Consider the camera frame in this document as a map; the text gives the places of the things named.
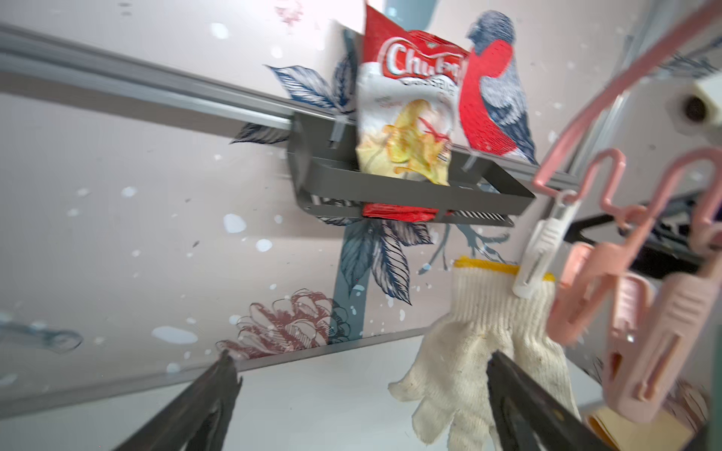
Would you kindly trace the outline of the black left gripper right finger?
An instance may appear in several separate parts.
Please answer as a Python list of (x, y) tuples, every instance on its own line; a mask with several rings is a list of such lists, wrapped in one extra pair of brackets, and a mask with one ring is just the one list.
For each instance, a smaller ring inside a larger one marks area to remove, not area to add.
[(608, 446), (501, 351), (487, 366), (490, 405), (503, 450), (607, 450)]

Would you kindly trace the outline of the white knit glove yellow cuff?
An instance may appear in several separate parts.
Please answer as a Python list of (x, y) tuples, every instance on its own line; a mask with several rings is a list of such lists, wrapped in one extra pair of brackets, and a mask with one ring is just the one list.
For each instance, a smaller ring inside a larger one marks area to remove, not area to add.
[(452, 271), (447, 315), (425, 334), (414, 364), (388, 387), (393, 398), (415, 402), (412, 426), (426, 445), (447, 432), (450, 450), (481, 450), (487, 440), (500, 449), (489, 400), (487, 366), (501, 351), (572, 415), (569, 368), (546, 323), (555, 299), (546, 274), (528, 299), (513, 293), (518, 267), (462, 257)]

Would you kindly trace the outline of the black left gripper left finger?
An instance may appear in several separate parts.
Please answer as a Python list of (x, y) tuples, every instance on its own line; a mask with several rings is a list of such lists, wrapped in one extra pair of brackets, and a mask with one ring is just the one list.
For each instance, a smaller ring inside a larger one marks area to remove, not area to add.
[(117, 449), (222, 449), (242, 386), (234, 359), (223, 351), (210, 368)]

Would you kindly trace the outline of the pink clip hanger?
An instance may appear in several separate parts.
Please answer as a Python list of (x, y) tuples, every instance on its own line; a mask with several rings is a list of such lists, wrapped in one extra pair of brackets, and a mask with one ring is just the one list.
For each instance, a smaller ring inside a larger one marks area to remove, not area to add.
[[(583, 13), (560, 11), (569, 26), (555, 26), (551, 36), (562, 48), (535, 56), (529, 96), (532, 131), (544, 158), (564, 128), (609, 80), (649, 50), (656, 41), (701, 7), (699, 1), (582, 1)], [(568, 185), (577, 183), (585, 163), (606, 148), (621, 150), (627, 165), (614, 197), (622, 205), (652, 194), (663, 169), (692, 148), (706, 145), (701, 135), (677, 126), (669, 110), (681, 92), (699, 77), (721, 69), (721, 24), (715, 22), (649, 71), (614, 106), (598, 118), (561, 170)]]

